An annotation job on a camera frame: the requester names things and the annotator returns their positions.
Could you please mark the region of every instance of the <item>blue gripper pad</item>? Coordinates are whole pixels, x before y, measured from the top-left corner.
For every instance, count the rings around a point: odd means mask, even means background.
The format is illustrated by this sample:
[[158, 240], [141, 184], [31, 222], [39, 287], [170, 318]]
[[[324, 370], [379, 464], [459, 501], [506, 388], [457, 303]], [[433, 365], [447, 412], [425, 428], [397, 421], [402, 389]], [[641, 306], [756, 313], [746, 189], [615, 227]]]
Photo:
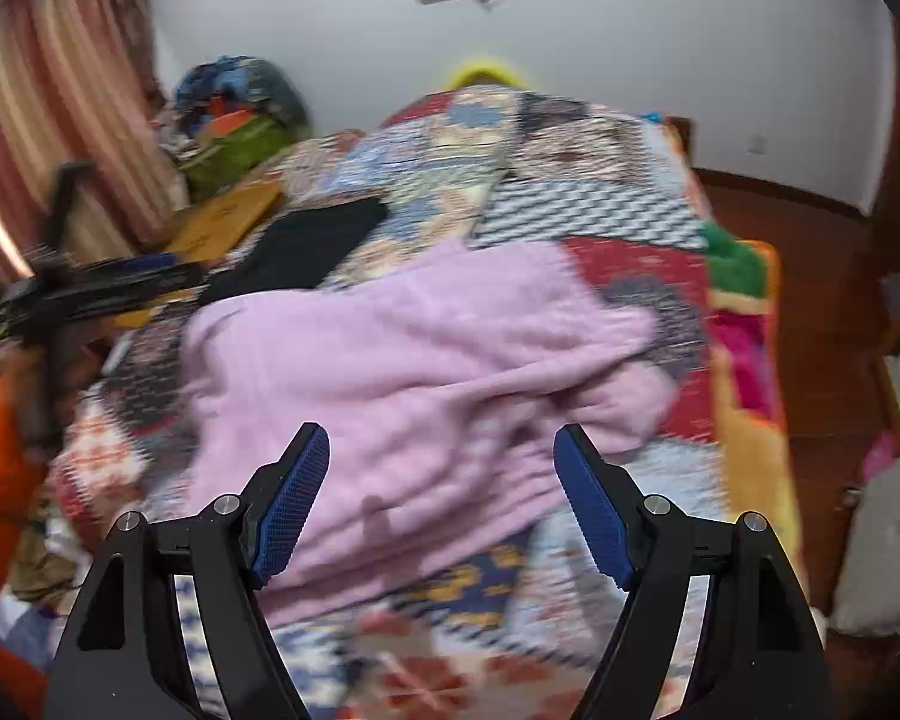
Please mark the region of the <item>blue gripper pad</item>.
[[287, 567], [329, 464], [330, 440], [317, 427], [260, 520], [256, 559], [250, 567], [260, 586]]
[[634, 565], [626, 553], [624, 522], [565, 427], [554, 438], [554, 468], [597, 569], [613, 577], [621, 590], [629, 591]]

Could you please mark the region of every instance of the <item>striped curtain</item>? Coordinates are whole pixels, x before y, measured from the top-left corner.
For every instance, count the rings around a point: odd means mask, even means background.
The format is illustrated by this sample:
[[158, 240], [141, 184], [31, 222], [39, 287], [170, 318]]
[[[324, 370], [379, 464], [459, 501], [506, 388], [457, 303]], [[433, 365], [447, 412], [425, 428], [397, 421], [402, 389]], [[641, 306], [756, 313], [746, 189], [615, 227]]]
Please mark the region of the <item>striped curtain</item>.
[[79, 262], [153, 244], [185, 203], [115, 1], [0, 1], [0, 285], [26, 272], [20, 252], [36, 243], [62, 162], [97, 166], [68, 226]]

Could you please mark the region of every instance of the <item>bed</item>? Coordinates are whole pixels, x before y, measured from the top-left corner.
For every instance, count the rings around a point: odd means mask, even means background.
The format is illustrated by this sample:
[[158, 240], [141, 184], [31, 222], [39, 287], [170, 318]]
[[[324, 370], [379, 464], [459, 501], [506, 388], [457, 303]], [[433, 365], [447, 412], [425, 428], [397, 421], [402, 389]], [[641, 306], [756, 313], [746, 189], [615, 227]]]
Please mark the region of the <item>bed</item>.
[[[656, 435], [620, 460], [643, 490], [668, 495], [689, 514], [767, 514], [802, 576], [775, 375], [775, 252], [713, 223], [666, 124], [576, 100], [468, 87], [428, 95], [370, 135], [348, 131], [287, 149], [236, 191], [252, 188], [264, 196], [280, 188], [284, 199], [230, 252], [225, 269], [250, 256], [274, 220], [305, 206], [342, 194], [385, 197], [388, 220], [318, 289], [386, 277], [444, 238], [476, 250], [561, 241], [611, 304], [652, 306], [668, 317], [672, 343], [655, 363], [679, 367], [679, 399]], [[421, 215], [415, 204], [424, 193], [430, 208]], [[178, 349], [198, 307], [184, 298], [156, 310], [84, 398], [50, 477], [63, 515], [53, 531], [77, 552], [99, 543], [127, 509], [179, 514], [197, 437], [181, 416]], [[274, 640], [314, 720], [490, 712], [563, 720], [624, 597], [597, 572], [563, 506], [436, 576], [278, 626]], [[53, 601], [58, 629], [72, 598]], [[658, 715], [682, 699], [704, 603], [706, 582], [697, 579]], [[226, 716], [189, 578], [178, 578], [178, 606], [202, 705]]]

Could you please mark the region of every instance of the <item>pink fleece blanket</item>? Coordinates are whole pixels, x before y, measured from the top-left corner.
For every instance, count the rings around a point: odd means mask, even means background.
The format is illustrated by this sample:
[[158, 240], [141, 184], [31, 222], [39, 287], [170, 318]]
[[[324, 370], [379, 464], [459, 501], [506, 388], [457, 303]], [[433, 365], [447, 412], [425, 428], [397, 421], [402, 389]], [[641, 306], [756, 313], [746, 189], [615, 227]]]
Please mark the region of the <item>pink fleece blanket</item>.
[[238, 493], [304, 421], [330, 470], [271, 624], [367, 600], [526, 527], [565, 500], [554, 432], [640, 445], [674, 397], [628, 358], [655, 316], [610, 309], [552, 242], [447, 242], [342, 293], [257, 293], [200, 310], [183, 343], [200, 447], [189, 512]]

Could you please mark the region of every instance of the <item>electrical outlet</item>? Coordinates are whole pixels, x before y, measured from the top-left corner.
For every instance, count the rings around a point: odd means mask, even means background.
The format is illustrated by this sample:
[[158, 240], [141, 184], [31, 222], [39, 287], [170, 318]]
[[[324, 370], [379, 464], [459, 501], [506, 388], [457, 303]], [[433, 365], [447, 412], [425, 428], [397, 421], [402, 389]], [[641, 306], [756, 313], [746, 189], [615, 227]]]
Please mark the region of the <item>electrical outlet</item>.
[[746, 150], [751, 154], [763, 156], [767, 153], [767, 136], [759, 134], [751, 135], [749, 146], [746, 147]]

